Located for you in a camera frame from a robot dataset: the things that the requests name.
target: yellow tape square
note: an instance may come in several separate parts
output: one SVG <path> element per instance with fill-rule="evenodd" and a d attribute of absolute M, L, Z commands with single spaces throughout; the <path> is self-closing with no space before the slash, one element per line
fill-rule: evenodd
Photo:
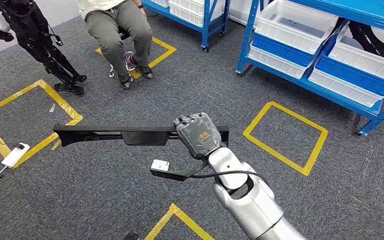
<path fill-rule="evenodd" d="M 186 224 L 190 229 L 192 229 L 192 231 L 194 231 L 201 239 L 214 240 L 214 238 L 212 238 L 206 231 L 204 231 L 198 224 L 196 224 L 188 215 L 186 215 L 186 213 L 184 213 L 180 208 L 178 208 L 173 203 L 170 205 L 170 208 L 165 213 L 165 215 L 162 216 L 162 218 L 148 233 L 148 235 L 145 237 L 144 240 L 154 240 L 173 215 L 177 216 L 182 222 L 184 222 L 184 224 Z"/>
<path fill-rule="evenodd" d="M 296 164 L 292 160 L 289 160 L 287 157 L 283 156 L 282 154 L 280 154 L 279 152 L 277 152 L 273 148 L 269 147 L 268 145 L 264 144 L 263 142 L 261 142 L 260 140 L 258 140 L 257 138 L 255 138 L 251 135 L 251 132 L 254 130 L 254 128 L 256 127 L 258 122 L 263 118 L 263 116 L 267 113 L 267 111 L 272 106 L 285 112 L 285 113 L 287 113 L 287 114 L 289 114 L 289 115 L 291 115 L 292 117 L 310 125 L 311 127 L 315 128 L 321 132 L 320 136 L 319 136 L 319 138 L 318 138 L 318 140 L 317 140 L 317 142 L 316 142 L 316 144 L 315 144 L 315 146 L 311 152 L 311 155 L 310 155 L 310 157 L 309 157 L 309 159 L 308 159 L 308 161 L 304 167 Z M 260 148 L 264 149 L 269 154 L 275 156 L 277 159 L 281 160 L 282 162 L 284 162 L 285 164 L 287 164 L 291 168 L 297 170 L 298 172 L 302 173 L 305 176 L 308 176 L 310 174 L 311 169 L 313 168 L 313 165 L 317 159 L 317 156 L 320 153 L 320 150 L 322 149 L 323 143 L 325 142 L 326 137 L 328 136 L 328 131 L 324 127 L 318 125 L 317 123 L 308 120 L 307 118 L 287 109 L 286 107 L 284 107 L 284 106 L 282 106 L 282 105 L 280 105 L 274 101 L 271 101 L 271 102 L 268 102 L 260 110 L 260 112 L 257 114 L 257 116 L 252 120 L 251 124 L 245 129 L 245 131 L 243 132 L 243 135 L 248 140 L 250 140 L 251 142 L 253 142 L 257 146 L 259 146 Z"/>
<path fill-rule="evenodd" d="M 83 116 L 78 114 L 51 86 L 49 86 L 43 79 L 39 79 L 37 82 L 23 88 L 19 92 L 5 98 L 0 101 L 0 107 L 11 102 L 12 100 L 20 97 L 35 87 L 41 87 L 45 93 L 47 93 L 61 108 L 72 118 L 66 125 L 76 125 L 83 119 Z M 54 141 L 58 135 L 54 132 L 32 148 L 14 165 L 13 168 L 17 168 L 20 164 L 24 163 L 31 156 L 39 152 L 46 147 L 52 141 Z M 10 148 L 5 144 L 4 140 L 0 137 L 0 154 L 5 158 L 11 152 Z"/>
<path fill-rule="evenodd" d="M 162 60 L 164 60 L 165 58 L 167 58 L 169 55 L 171 55 L 172 53 L 174 53 L 177 50 L 175 47 L 168 45 L 167 43 L 157 39 L 154 36 L 152 37 L 152 41 L 154 43 L 160 45 L 161 47 L 167 49 L 167 51 L 164 52 L 161 56 L 154 59 L 152 62 L 150 62 L 149 63 L 150 68 L 153 68 L 155 65 L 159 64 Z M 97 49 L 95 49 L 95 51 L 102 55 L 102 51 L 99 47 Z M 137 70 L 133 70 L 130 73 L 135 79 L 138 79 L 142 75 L 141 72 L 139 72 Z"/>

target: chair leg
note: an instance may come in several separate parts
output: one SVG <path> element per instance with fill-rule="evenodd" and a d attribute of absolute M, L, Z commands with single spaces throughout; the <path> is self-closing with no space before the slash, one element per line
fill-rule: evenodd
<path fill-rule="evenodd" d="M 110 66 L 111 66 L 111 69 L 109 70 L 109 77 L 114 78 L 116 76 L 116 74 L 114 73 L 114 67 L 112 64 L 110 64 Z"/>

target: black cable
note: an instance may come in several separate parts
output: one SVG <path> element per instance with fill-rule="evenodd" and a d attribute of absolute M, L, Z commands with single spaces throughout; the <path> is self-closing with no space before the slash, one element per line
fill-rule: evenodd
<path fill-rule="evenodd" d="M 221 175 L 227 175 L 227 174 L 249 174 L 249 175 L 254 175 L 254 176 L 257 176 L 257 177 L 261 178 L 262 181 L 265 182 L 265 184 L 267 184 L 268 187 L 270 187 L 269 183 L 266 181 L 266 179 L 264 179 L 264 177 L 261 174 L 256 173 L 256 172 L 252 172 L 252 171 L 223 171 L 223 172 L 215 172 L 215 173 L 205 174 L 205 175 L 192 175 L 192 176 L 190 176 L 190 178 L 193 178 L 193 179 L 207 179 L 207 178 L 212 178 L 212 177 L 221 176 Z"/>

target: gray robotic hand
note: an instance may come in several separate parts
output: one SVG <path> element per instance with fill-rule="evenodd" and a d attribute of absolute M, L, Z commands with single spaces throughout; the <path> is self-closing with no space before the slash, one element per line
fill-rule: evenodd
<path fill-rule="evenodd" d="M 208 114 L 181 115 L 174 120 L 177 135 L 194 159 L 203 159 L 222 147 L 222 137 Z"/>

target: seated person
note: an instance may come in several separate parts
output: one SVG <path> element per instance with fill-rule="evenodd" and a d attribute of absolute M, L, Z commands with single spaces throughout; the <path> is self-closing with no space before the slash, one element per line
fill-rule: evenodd
<path fill-rule="evenodd" d="M 102 54 L 113 65 L 123 89 L 131 87 L 132 79 L 126 68 L 119 28 L 128 32 L 134 42 L 135 54 L 128 56 L 127 64 L 136 65 L 145 78 L 154 78 L 148 66 L 152 29 L 141 0 L 77 0 L 77 5 L 89 34 L 98 41 Z"/>

